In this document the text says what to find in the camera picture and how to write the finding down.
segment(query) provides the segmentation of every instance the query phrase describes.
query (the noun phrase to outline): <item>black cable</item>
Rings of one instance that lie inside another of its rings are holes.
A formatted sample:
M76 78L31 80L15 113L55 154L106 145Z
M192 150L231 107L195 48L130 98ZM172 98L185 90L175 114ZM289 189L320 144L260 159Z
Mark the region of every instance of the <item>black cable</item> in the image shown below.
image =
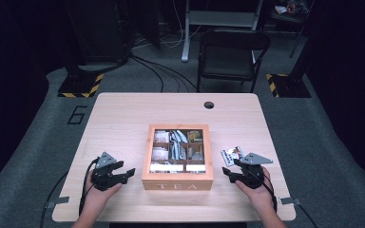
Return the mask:
M58 184L61 182L61 180L67 176L67 172L55 183L54 187L51 189L51 191L49 192L49 195L47 197L47 200L46 200L46 204L44 205L44 209L43 209L43 213L41 214L41 220L40 220L40 228L43 228L43 225L44 225L44 217L46 215L46 210L47 210L47 207L48 207L48 202L49 202L49 199L51 198L52 196L52 193L55 191L56 187L58 186Z
M175 76L175 75L173 75L172 73L170 73L170 72L168 72L167 70L165 70L164 68L161 68L160 66L157 66L157 65L154 65L153 63L151 63L150 61L147 61L147 60L145 60L145 59L142 59L142 58L140 58L140 57L137 57L137 56L134 56L135 58L138 58L138 59L140 59L141 61L143 61L143 62L147 62L147 63L149 63L151 66L153 66L153 67L155 67L155 68L157 68L158 70L160 70L161 72L163 72L163 73L165 73L166 75L168 75L168 76L170 76L170 77L172 77L175 81L176 81L176 83L177 83L177 85L178 85L178 88L177 88L177 92L180 92L180 82L179 82L179 80L185 85L185 88L186 88L186 91L187 92L189 92L189 89L188 89L188 86L186 85L186 83L181 79L181 78L179 78L179 77L177 77L177 76Z
M133 55L131 55L131 58L132 58L133 60L135 60L136 62L138 62L138 63L142 64L143 66L147 67L148 69L152 70L152 71L153 71L153 73L155 73L155 74L158 76L158 78L160 79L160 81L161 81L161 83L162 83L162 88L161 88L160 92L163 92L164 82L163 82L162 77L161 77L161 76L160 76L160 75L156 72L156 70L152 69L150 66L146 65L146 64L145 64L145 63L143 63L141 60L139 60L139 59L135 58Z
M318 228L316 222L313 220L313 218L311 218L311 216L307 213L307 211L304 209L303 206L301 206L301 204L298 205L298 207L304 212L304 214L307 216L307 218L311 221L311 223L313 223L314 227Z
M194 88L195 88L195 90L197 90L197 87L191 82L191 81L189 81L185 76L183 76L181 73L179 73L179 72L177 72L176 70L174 70L174 69L172 69L172 68L169 68L169 67L167 67L167 66L163 66L163 65L161 65L161 64L158 64L158 63L154 63L154 62L151 62L151 61L148 61L148 60L146 60L146 59L143 59L143 58L141 58L141 57L139 57L139 56L136 56L136 55L134 55L134 54L132 54L131 53L131 56L133 56L134 58L137 58L137 59L139 59L139 60L141 60L141 61L145 61L145 62L147 62L147 63L149 63L149 64L151 64L151 65L156 65L156 66L159 66L159 67L163 67L163 68L166 68L166 69L168 69L168 70L170 70L170 71L172 71L172 72L174 72L175 74L177 74L177 75L179 75L180 77L182 77L182 78L184 78L189 84L191 84Z
M91 186L87 189L86 193L85 193L85 197L87 196L88 192L90 192L90 189L94 186L94 184L96 184L97 181L95 181L93 184L91 184Z
M145 46L145 45L150 44L144 37L140 37L140 38L141 38L140 40L138 38L135 40L135 42L133 44L133 48L138 48L139 46Z
M266 190L269 192L269 194L271 194L271 198L272 198L272 202L274 204L274 210L275 212L278 211L278 200L277 200L277 197L275 197L275 190L274 190L274 185L272 184L271 180L265 176L265 174L263 174L262 172L262 175L264 178L268 179L269 183L271 184L271 188L268 187L268 185L266 185L266 183L264 181L261 181L257 175L251 173L248 171L249 174L251 174L255 179L257 179L265 188Z
M94 163L97 163L99 161L100 158L97 158L93 161L91 161L90 165L88 166L86 173L85 173L85 178L83 180L83 186L82 186L82 196L81 196L81 201L79 203L79 216L82 213L83 207L85 206L85 199L86 199L86 193L85 193L85 187L86 187L86 182L87 182L87 177L88 177L88 172L90 171L91 165L93 165Z

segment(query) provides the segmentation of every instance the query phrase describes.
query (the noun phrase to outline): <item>chair leg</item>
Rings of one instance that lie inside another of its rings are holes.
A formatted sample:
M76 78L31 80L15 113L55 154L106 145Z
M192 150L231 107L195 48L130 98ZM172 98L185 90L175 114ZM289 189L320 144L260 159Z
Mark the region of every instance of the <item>chair leg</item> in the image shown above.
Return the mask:
M293 54L295 54L295 50L298 47L298 42L300 41L301 38L301 34L303 33L304 27L301 28L301 31L298 33L297 37L296 37L296 42L295 42L295 46L292 49L292 53L290 54L290 58L293 57Z
M259 19L258 27L256 28L256 30L257 31L263 31L263 29L265 28L265 24L266 24L266 19L265 18Z
M251 85L250 93L254 93L254 88L256 87L257 78L254 79L253 84Z
M201 75L198 75L198 79L197 79L197 92L200 92L200 87L201 87Z

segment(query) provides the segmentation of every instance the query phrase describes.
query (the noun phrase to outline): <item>human hand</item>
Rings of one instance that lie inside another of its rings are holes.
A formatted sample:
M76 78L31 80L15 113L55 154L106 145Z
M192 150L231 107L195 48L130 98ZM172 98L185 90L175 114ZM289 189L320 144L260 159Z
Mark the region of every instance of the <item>human hand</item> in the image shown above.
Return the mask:
M92 173L93 171L90 171L87 176L85 187L86 198L82 214L73 224L73 227L92 227L97 217L99 217L105 209L108 200L123 186L121 183L117 183L102 192L93 186L93 183L91 182Z
M262 167L262 172L265 177L264 183L266 184L266 186L268 186L269 189L272 189L272 184L270 182L271 178L268 170L265 167ZM273 209L272 196L264 185L261 185L256 189L252 189L247 187L239 180L237 180L235 184L248 197L258 214L265 209Z
M269 188L272 188L271 177L268 170L262 167L264 175L264 184ZM262 220L263 227L265 228L284 228L286 225L278 217L274 209L274 203L272 201L271 193L266 189L264 185L256 189L247 187L244 183L236 180L235 184L250 199L251 204Z

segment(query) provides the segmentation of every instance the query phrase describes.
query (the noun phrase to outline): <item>cable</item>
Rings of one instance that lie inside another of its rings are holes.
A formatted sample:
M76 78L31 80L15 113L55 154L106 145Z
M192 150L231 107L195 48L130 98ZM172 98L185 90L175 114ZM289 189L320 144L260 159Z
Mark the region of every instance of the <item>cable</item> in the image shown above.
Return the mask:
M90 171L91 165L93 165L94 163L97 163L99 161L100 158L97 158L93 161L91 161L90 165L88 166L86 173L85 173L85 178L83 180L83 187L82 187L82 196L81 196L81 201L79 203L79 215L81 215L83 207L85 206L85 199L86 199L86 195L87 193L85 193L85 187L86 187L86 182L87 182L87 177L88 177L88 172Z
M180 37L180 41L178 41L177 45L175 45L175 46L168 46L168 45L166 45L166 42L165 42L165 41L163 41L163 40L161 39L162 44L164 44L164 45L165 45L166 47L168 47L168 48L175 48L175 47L176 47L176 46L178 46L178 45L182 42L182 40L183 40L183 26L182 26L182 22L180 21L179 14L177 13L177 8L176 8L176 2L175 2L175 0L173 0L173 6L174 6L174 11L176 12L177 20L179 21L181 37Z
M313 218L311 218L311 216L307 213L307 211L304 209L303 206L301 206L301 204L298 205L298 207L304 212L304 214L307 216L307 218L311 221L311 223L313 223L314 227L318 228L316 222L313 220Z
M164 82L163 82L162 77L161 77L161 76L160 76L160 75L156 72L156 70L154 70L154 69L152 69L151 67L149 67L148 65L144 64L141 60L139 60L139 59L135 58L133 55L131 55L131 58L132 58L133 60L135 60L136 62L138 62L138 63L142 64L143 66L147 67L148 69L152 70L152 71L153 71L153 73L155 73L155 74L156 74L156 76L160 79L160 82L162 83L162 88L160 89L160 92L162 93L162 92L163 92L163 88L164 88Z
M208 10L209 7L209 0L206 1L206 8L205 11ZM202 25L198 26L198 28L189 36L189 39L191 39L191 37L193 37L195 35L195 33L197 33L197 31L201 28Z
M269 187L268 187L268 185L266 185L266 183L265 183L264 181L261 181L261 180L257 177L257 175L255 175L255 174L253 174L253 173L251 173L251 172L249 172L249 171L248 171L248 173L249 173L249 174L251 174L251 175L252 175L255 179L257 179L259 182L261 182L261 183L262 183L262 185L263 185L263 186L266 188L266 190L269 192L269 194L271 194L272 202L274 203L274 210L275 210L275 212L277 212L277 211L278 211L278 200L277 200L277 197L275 197L274 185L272 184L271 180L270 180L268 177L266 177L266 176L263 174L263 172L262 172L262 175L263 175L266 179L268 179L269 183L271 184L271 188L269 188Z
M149 63L149 64L151 64L151 65L156 65L156 66L158 66L158 67L163 67L163 68L165 68L165 69L167 69L167 70L170 70L171 72L173 72L173 73L175 73L175 74L177 74L177 75L179 75L180 77L182 77L182 78L184 78L189 84L191 84L194 88L195 88L195 90L197 90L197 87L191 82L191 81L189 81L185 76L183 76L181 73L179 73L179 72L177 72L176 70L174 70L174 69L172 69L172 68L169 68L169 67L167 67L167 66L163 66L163 65L161 65L161 64L158 64L158 63L154 63L154 62L151 62L151 61L148 61L148 60L146 60L146 59L143 59L143 58L141 58L141 57L139 57L139 56L136 56L136 55L134 55L134 54L132 54L131 53L131 56L133 56L134 58L137 58L137 59L139 59L139 60L141 60L141 61L144 61L144 62L147 62L147 63Z
M46 200L46 204L44 205L44 209L43 209L43 213L41 214L41 220L40 220L40 228L43 228L44 225L44 217L46 215L46 210L48 207L48 202L49 199L51 198L52 193L55 191L56 187L58 186L58 184L61 182L61 180L67 176L68 171L55 183L54 187L51 189L51 191L48 194L47 200Z
M173 75L172 73L170 73L170 72L166 71L165 69L161 68L161 67L160 67L160 66L158 66L158 65L155 65L154 63L152 63L152 62L150 62L150 61L147 61L147 60L145 60L145 59L143 59L143 58L140 58L140 57L138 57L138 56L133 56L133 58L137 58L137 59L139 59L140 61L146 62L146 63L150 64L151 66L153 66L153 67L157 68L157 69L158 69L158 70L160 70L161 72L165 73L166 75L168 75L168 76L172 77L172 78L173 78L173 79L177 82L177 85L178 85L177 91L178 91L178 92L180 92L180 82L179 82L179 80L180 80L180 81L181 81L181 82L185 85L186 90L189 92L188 86L186 85L186 83L185 83L182 79L178 78L177 76Z

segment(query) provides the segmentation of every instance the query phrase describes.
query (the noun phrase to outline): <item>dark background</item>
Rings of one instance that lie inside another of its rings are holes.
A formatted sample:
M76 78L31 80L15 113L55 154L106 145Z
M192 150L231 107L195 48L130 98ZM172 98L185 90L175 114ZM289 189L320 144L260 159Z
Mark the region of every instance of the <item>dark background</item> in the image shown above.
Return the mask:
M86 64L86 53L65 2L0 0L0 171L45 99L46 75L65 63ZM157 10L166 20L172 17L169 12L173 9L163 2L153 1L160 6L147 4L148 14L143 15L145 10L139 8L142 2L130 1L128 28L140 29L159 45L157 18L145 21L154 27L140 22L144 22L144 16L153 17ZM176 3L179 14L184 16L184 1ZM240 3L229 6L240 9ZM317 1L312 22L307 32L310 48L302 53L307 58L298 63L306 66L337 135L365 170L365 2ZM117 47L125 41L119 39Z

